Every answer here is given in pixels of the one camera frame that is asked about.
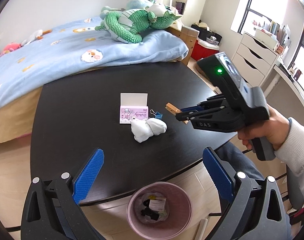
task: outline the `blue gripper pad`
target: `blue gripper pad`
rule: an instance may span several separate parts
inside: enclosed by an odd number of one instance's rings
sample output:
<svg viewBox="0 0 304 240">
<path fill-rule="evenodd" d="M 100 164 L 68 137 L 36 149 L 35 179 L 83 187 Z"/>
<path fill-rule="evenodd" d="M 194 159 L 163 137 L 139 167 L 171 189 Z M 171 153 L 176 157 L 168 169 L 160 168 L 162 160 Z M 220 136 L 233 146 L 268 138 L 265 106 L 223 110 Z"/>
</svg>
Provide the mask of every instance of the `blue gripper pad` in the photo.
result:
<svg viewBox="0 0 304 240">
<path fill-rule="evenodd" d="M 104 153 L 97 149 L 73 184 L 73 199 L 78 205 L 86 198 L 104 163 Z"/>
<path fill-rule="evenodd" d="M 205 148 L 203 151 L 203 163 L 220 197 L 232 203 L 234 200 L 233 183 L 209 148 Z"/>
</svg>

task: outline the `blue binder clip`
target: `blue binder clip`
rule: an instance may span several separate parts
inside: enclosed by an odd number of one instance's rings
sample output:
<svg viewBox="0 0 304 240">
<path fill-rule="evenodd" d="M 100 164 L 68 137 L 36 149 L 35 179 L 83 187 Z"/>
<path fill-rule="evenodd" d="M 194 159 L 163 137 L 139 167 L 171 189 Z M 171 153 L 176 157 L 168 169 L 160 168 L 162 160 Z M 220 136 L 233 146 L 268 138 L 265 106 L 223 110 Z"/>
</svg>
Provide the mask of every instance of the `blue binder clip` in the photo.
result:
<svg viewBox="0 0 304 240">
<path fill-rule="evenodd" d="M 162 119 L 163 114 L 159 112 L 154 112 L 153 109 L 150 110 L 150 113 L 155 116 L 155 119 L 160 119 L 160 120 Z"/>
</svg>

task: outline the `red cooler box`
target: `red cooler box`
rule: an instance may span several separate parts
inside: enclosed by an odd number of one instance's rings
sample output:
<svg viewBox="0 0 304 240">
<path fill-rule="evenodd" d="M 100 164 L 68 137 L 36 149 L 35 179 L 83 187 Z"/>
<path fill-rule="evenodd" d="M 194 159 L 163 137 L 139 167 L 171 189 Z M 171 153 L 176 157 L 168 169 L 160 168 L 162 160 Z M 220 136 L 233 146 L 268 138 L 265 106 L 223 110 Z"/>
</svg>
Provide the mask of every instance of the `red cooler box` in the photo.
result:
<svg viewBox="0 0 304 240">
<path fill-rule="evenodd" d="M 211 56 L 219 51 L 220 47 L 218 45 L 213 45 L 197 38 L 191 57 L 198 61 L 201 58 Z"/>
</svg>

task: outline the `sweater cuff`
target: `sweater cuff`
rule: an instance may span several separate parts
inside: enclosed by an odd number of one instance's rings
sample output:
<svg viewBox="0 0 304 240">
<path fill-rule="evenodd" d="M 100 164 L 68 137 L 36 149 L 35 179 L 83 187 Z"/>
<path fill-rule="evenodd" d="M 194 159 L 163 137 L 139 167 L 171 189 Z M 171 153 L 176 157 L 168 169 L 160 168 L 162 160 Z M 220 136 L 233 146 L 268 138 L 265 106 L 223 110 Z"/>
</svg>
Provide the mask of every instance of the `sweater cuff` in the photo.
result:
<svg viewBox="0 0 304 240">
<path fill-rule="evenodd" d="M 290 132 L 275 155 L 299 176 L 304 171 L 304 126 L 293 118 L 290 118 L 290 121 Z"/>
</svg>

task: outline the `blue jeans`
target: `blue jeans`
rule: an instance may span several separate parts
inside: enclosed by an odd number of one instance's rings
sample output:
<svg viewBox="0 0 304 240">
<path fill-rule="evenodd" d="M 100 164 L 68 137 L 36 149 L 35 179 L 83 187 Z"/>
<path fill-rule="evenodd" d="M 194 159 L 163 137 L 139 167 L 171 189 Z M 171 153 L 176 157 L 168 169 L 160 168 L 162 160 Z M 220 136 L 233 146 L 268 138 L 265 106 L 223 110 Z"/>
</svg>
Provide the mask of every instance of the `blue jeans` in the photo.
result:
<svg viewBox="0 0 304 240">
<path fill-rule="evenodd" d="M 215 152 L 222 161 L 228 162 L 235 171 L 243 171 L 248 177 L 252 179 L 265 179 L 264 176 L 258 171 L 255 164 L 231 142 L 227 142 Z M 286 215 L 286 222 L 286 240 L 292 240 L 292 237 L 290 235 L 290 217 L 288 215 Z"/>
</svg>

